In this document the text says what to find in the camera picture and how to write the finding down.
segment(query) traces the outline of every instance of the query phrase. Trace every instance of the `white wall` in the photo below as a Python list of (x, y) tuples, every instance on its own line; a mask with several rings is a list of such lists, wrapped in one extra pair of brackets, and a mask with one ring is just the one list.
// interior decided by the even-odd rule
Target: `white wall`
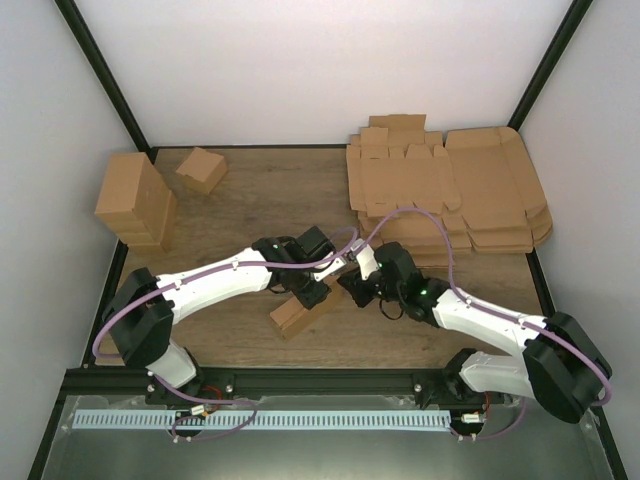
[(54, 2), (0, 2), (0, 465), (26, 478), (115, 246), (92, 215), (133, 149)]
[(523, 134), (554, 217), (540, 249), (558, 309), (611, 362), (605, 409), (640, 478), (640, 3), (594, 2)]
[(505, 124), (570, 0), (79, 0), (152, 145)]

